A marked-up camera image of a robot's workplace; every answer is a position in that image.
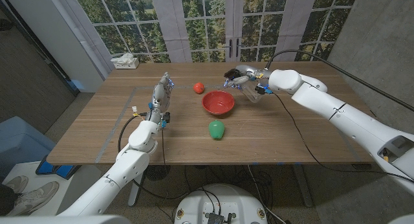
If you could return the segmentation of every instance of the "window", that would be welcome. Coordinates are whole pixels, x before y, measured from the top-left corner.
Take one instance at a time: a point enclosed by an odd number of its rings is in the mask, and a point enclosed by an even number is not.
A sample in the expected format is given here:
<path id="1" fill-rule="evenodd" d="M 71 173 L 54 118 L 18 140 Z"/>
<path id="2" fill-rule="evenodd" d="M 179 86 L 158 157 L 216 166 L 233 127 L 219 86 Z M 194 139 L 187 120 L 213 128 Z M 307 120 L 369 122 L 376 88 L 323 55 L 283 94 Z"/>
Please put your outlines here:
<path id="1" fill-rule="evenodd" d="M 245 0 L 241 62 L 262 62 L 273 56 L 286 0 Z"/>
<path id="2" fill-rule="evenodd" d="M 182 0 L 193 62 L 225 62 L 225 0 Z"/>
<path id="3" fill-rule="evenodd" d="M 152 0 L 78 0 L 112 57 L 170 62 Z"/>
<path id="4" fill-rule="evenodd" d="M 300 50 L 327 59 L 355 0 L 315 0 Z M 297 53 L 296 61 L 316 60 Z"/>

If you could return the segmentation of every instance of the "door handle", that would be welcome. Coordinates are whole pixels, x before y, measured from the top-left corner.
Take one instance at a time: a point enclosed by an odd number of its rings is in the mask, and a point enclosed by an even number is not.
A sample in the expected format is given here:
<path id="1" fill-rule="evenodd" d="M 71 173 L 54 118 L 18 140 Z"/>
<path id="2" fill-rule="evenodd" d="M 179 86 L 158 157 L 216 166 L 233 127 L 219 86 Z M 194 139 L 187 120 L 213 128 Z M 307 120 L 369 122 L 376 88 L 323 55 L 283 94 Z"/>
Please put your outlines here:
<path id="1" fill-rule="evenodd" d="M 239 39 L 236 40 L 235 42 L 235 57 L 239 56 L 239 47 L 245 47 L 247 45 L 239 45 Z"/>
<path id="2" fill-rule="evenodd" d="M 229 44 L 230 44 L 230 46 L 223 46 L 223 47 L 228 47 L 228 57 L 231 58 L 232 53 L 233 53 L 233 50 L 232 50 L 233 49 L 233 47 L 232 47 L 233 43 L 232 43 L 231 39 L 229 40 Z"/>

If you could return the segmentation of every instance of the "shoe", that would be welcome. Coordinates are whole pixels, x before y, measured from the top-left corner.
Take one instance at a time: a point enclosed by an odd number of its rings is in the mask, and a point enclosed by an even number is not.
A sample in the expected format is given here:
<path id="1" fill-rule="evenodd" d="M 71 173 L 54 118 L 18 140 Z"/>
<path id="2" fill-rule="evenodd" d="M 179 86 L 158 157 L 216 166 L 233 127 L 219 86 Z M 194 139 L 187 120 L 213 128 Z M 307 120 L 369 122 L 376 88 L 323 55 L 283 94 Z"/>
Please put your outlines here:
<path id="1" fill-rule="evenodd" d="M 35 210 L 46 205 L 58 191 L 59 183 L 56 181 L 49 182 L 42 187 L 26 192 L 18 197 L 14 203 L 14 208 L 7 216 L 30 215 Z"/>
<path id="2" fill-rule="evenodd" d="M 19 194 L 26 188 L 27 182 L 28 177 L 20 175 L 9 181 L 6 186 L 13 189 L 15 194 Z"/>

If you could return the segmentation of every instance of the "metal table leg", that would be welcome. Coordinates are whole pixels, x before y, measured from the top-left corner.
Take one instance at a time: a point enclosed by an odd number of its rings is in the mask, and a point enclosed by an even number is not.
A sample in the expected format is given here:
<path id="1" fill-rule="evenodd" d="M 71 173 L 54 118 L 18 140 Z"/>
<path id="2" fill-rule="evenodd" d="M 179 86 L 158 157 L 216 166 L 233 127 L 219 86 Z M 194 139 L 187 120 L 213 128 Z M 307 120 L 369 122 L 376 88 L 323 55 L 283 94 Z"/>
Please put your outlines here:
<path id="1" fill-rule="evenodd" d="M 142 185 L 142 182 L 144 181 L 142 176 L 143 176 L 143 174 L 140 174 L 135 178 L 135 181 L 140 183 L 141 185 Z M 139 192 L 140 192 L 140 188 L 135 183 L 133 183 L 132 188 L 131 188 L 131 192 L 129 193 L 129 199 L 128 199 L 128 205 L 130 207 L 133 207 L 133 206 L 136 205 L 136 201 L 138 200 Z"/>
<path id="2" fill-rule="evenodd" d="M 300 192 L 302 193 L 303 204 L 309 208 L 313 207 L 312 196 L 309 192 L 308 183 L 306 181 L 305 172 L 303 171 L 302 165 L 293 165 L 293 171 L 299 184 Z"/>

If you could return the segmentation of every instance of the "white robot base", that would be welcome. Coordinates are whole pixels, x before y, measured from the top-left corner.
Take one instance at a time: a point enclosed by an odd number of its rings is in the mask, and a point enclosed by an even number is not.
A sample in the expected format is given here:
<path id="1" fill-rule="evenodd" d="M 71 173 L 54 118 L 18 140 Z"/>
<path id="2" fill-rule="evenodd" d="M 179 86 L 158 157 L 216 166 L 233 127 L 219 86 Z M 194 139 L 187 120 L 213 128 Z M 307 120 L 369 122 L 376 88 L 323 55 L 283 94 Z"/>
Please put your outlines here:
<path id="1" fill-rule="evenodd" d="M 267 223 L 263 205 L 246 190 L 228 184 L 206 185 L 204 189 L 207 192 L 199 188 L 180 202 L 174 217 L 175 224 Z"/>

